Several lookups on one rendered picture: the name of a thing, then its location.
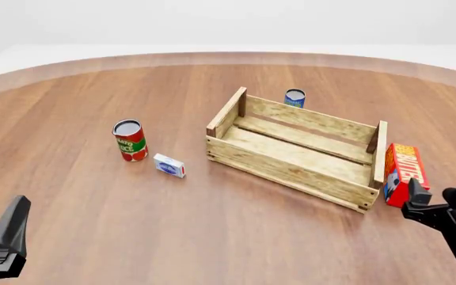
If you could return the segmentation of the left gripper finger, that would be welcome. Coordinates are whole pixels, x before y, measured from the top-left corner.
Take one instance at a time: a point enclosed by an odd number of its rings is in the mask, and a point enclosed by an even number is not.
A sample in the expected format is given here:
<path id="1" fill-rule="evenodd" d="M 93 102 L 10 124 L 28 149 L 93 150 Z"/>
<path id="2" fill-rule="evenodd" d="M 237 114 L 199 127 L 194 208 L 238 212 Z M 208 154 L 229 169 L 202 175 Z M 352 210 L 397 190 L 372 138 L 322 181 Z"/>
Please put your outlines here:
<path id="1" fill-rule="evenodd" d="M 16 253 L 27 257 L 26 226 L 31 201 L 26 196 L 16 196 L 0 218 L 0 252 Z"/>

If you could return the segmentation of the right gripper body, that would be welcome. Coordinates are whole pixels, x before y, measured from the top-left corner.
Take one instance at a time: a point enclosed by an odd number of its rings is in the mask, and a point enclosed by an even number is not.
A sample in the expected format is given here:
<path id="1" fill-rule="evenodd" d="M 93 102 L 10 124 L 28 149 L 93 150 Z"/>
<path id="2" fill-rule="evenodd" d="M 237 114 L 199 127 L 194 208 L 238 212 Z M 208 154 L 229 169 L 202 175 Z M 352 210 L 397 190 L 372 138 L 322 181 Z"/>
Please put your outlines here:
<path id="1" fill-rule="evenodd" d="M 406 202 L 401 212 L 406 219 L 431 227 L 443 234 L 456 235 L 456 209 L 448 203 L 430 206 Z"/>

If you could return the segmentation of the red butter box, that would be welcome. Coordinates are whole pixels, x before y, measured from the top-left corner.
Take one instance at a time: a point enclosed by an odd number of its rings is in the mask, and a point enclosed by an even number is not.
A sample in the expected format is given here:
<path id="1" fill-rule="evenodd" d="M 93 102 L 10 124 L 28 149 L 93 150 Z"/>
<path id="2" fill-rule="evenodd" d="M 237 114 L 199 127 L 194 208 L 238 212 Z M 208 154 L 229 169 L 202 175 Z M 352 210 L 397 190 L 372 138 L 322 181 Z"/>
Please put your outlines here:
<path id="1" fill-rule="evenodd" d="M 430 190 L 419 150 L 415 146 L 391 143 L 385 156 L 383 185 L 386 204 L 402 208 L 409 201 L 409 180 L 418 180 L 427 192 Z"/>

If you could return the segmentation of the wooden slat tray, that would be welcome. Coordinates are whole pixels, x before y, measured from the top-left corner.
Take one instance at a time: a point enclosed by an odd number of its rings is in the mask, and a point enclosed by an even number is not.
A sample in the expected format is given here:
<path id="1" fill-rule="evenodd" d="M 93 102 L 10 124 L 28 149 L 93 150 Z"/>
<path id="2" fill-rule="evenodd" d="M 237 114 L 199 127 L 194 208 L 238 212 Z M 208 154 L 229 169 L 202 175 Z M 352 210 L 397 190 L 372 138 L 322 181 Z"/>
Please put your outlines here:
<path id="1" fill-rule="evenodd" d="M 206 127 L 207 157 L 366 213 L 384 182 L 388 123 L 357 123 L 253 97 L 245 87 Z"/>

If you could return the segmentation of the red tomato sauce can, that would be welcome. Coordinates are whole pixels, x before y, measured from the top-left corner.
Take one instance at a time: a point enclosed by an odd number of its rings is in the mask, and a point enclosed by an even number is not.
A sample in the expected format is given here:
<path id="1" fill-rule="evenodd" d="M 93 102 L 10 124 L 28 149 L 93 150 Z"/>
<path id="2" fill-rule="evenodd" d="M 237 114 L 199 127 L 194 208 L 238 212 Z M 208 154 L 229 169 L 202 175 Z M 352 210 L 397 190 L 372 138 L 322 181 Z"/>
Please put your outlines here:
<path id="1" fill-rule="evenodd" d="M 142 161 L 148 155 L 148 147 L 142 125 L 138 120 L 121 120 L 112 128 L 123 159 L 127 162 Z"/>

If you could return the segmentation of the small blue can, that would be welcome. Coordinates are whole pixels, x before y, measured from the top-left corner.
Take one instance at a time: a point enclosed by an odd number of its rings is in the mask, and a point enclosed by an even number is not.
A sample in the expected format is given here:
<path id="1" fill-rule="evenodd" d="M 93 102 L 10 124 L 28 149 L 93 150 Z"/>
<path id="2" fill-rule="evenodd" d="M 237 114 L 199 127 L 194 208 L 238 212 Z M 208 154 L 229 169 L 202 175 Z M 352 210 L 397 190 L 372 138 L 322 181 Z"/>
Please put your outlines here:
<path id="1" fill-rule="evenodd" d="M 306 101 L 306 94 L 300 89 L 289 89 L 284 95 L 284 104 L 303 108 Z"/>

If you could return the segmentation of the small white and blue box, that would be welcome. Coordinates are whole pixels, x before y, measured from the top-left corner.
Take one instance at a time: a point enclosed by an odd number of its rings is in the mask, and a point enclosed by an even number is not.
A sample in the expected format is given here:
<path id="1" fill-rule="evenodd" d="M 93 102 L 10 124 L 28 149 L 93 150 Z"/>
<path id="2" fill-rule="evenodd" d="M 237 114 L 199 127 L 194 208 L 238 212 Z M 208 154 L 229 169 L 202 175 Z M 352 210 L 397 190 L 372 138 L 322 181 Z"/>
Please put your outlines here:
<path id="1" fill-rule="evenodd" d="M 177 161 L 163 154 L 155 154 L 153 159 L 157 170 L 175 177 L 185 177 L 185 167 L 182 161 Z"/>

